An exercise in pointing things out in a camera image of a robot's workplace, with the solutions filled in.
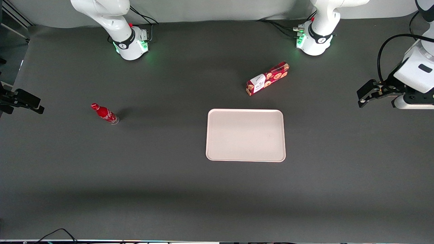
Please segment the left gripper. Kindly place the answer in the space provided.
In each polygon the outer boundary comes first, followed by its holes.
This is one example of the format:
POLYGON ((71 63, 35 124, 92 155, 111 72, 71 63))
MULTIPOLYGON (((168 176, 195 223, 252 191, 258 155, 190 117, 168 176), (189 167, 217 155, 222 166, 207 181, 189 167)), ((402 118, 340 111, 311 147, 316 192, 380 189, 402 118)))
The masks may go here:
POLYGON ((381 81, 370 79, 357 90, 358 106, 363 108, 374 99, 396 97, 392 106, 398 109, 434 109, 434 89, 426 93, 419 92, 400 82, 392 74, 381 81))

